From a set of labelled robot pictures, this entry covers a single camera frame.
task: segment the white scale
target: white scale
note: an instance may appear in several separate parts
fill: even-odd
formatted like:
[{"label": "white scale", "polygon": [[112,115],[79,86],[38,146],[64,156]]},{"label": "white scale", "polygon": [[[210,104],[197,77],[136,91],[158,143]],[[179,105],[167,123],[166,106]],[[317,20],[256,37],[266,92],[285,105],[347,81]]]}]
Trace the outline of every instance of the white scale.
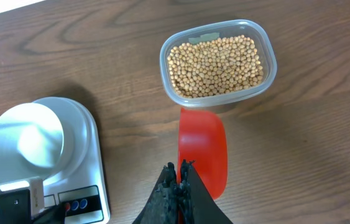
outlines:
[{"label": "white scale", "polygon": [[49,107],[73,130],[74,149],[67,166],[44,181],[45,208],[65,202],[65,224],[107,223],[110,219],[98,130],[80,103],[59,97],[34,101]]}]

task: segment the black object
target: black object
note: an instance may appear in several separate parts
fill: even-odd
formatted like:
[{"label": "black object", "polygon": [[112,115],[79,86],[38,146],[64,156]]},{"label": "black object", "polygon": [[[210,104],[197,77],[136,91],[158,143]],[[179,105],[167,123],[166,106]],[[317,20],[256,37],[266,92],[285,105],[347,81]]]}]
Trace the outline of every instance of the black object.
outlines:
[{"label": "black object", "polygon": [[177,224],[178,211],[183,224],[230,224],[215,204],[193,162],[182,162],[181,182],[176,183],[174,165],[164,166],[149,199],[133,224]]},{"label": "black object", "polygon": [[32,219],[28,189],[0,194],[0,224],[64,224],[65,214],[61,203]]},{"label": "black object", "polygon": [[18,190],[0,194],[0,223],[30,223],[30,191]]}]

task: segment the wooden table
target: wooden table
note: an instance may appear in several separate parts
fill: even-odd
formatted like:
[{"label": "wooden table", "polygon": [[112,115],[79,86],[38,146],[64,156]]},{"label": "wooden table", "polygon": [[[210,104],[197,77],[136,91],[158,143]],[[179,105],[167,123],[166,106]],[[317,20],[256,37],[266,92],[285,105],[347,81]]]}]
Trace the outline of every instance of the wooden table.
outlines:
[{"label": "wooden table", "polygon": [[83,103],[99,128],[110,223],[131,223],[177,160],[163,42],[238,18],[266,30],[279,70],[265,93],[208,108],[228,139],[217,204],[234,223],[350,224],[350,1],[48,0],[0,14],[0,114],[52,95]]}]

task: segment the label on container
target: label on container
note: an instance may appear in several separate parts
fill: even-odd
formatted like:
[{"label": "label on container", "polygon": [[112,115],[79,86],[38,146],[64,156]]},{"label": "label on container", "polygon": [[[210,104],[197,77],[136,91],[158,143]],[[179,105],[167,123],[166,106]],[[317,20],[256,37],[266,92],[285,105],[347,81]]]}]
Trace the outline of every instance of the label on container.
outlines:
[{"label": "label on container", "polygon": [[189,38],[188,41],[191,44],[198,44],[200,42],[206,42],[211,40],[216,40],[219,38],[220,33],[203,34],[200,37]]}]

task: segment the clear plastic container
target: clear plastic container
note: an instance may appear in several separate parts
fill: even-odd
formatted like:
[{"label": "clear plastic container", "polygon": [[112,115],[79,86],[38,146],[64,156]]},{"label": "clear plastic container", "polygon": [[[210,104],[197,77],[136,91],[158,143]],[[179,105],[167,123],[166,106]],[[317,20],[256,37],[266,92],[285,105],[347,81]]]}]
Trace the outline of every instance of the clear plastic container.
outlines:
[{"label": "clear plastic container", "polygon": [[[220,38],[245,35],[246,37],[250,37],[255,41],[257,54],[260,56],[259,60],[261,61],[261,66],[263,66],[264,72],[262,83],[247,90],[239,90],[216,96],[190,99],[177,95],[170,82],[167,62],[167,57],[169,56],[170,50],[174,46],[179,46],[182,43],[189,42],[189,38],[200,37],[203,34],[211,34],[215,32],[219,33]],[[263,28],[255,22],[245,19],[238,19],[200,26],[172,35],[167,39],[167,41],[165,41],[161,48],[160,69],[163,87],[165,88],[168,96],[174,102],[186,107],[205,107],[245,100],[261,94],[273,83],[275,74],[277,73],[277,62],[275,61],[275,56],[272,45],[269,41],[269,37]]]}]

